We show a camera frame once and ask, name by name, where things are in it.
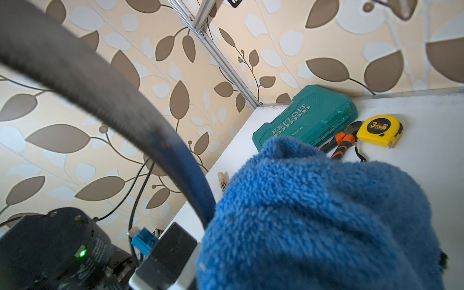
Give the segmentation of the blue microfiber rag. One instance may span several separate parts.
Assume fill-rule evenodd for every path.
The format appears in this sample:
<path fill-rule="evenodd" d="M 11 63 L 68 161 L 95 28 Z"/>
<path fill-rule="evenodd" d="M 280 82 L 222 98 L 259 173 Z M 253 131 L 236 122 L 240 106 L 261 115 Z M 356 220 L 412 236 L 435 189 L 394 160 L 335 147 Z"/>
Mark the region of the blue microfiber rag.
<path fill-rule="evenodd" d="M 201 290 L 441 290 L 419 184 L 273 138 L 231 178 L 201 242 Z"/>

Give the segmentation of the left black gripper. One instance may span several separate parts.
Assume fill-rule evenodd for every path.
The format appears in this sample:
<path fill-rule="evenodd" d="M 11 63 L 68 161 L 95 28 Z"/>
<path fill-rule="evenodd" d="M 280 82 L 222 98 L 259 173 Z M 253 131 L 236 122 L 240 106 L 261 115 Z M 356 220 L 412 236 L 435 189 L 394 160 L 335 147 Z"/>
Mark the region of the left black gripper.
<path fill-rule="evenodd" d="M 1 223 L 1 289 L 128 290 L 131 254 L 74 207 L 21 213 Z"/>

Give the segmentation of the sickle wooden handle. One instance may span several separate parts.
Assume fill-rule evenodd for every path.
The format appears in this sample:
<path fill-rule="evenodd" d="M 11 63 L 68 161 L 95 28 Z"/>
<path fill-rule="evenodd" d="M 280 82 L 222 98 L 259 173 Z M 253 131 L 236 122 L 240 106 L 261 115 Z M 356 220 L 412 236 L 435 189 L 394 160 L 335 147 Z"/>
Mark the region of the sickle wooden handle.
<path fill-rule="evenodd" d="M 227 189 L 227 184 L 228 184 L 226 176 L 224 175 L 223 172 L 218 172 L 217 178 L 219 180 L 219 184 L 220 184 L 222 192 L 225 193 Z"/>
<path fill-rule="evenodd" d="M 203 227 L 216 202 L 175 129 L 105 59 L 27 1 L 1 2 L 1 62 L 60 94 L 117 131 L 167 173 Z"/>

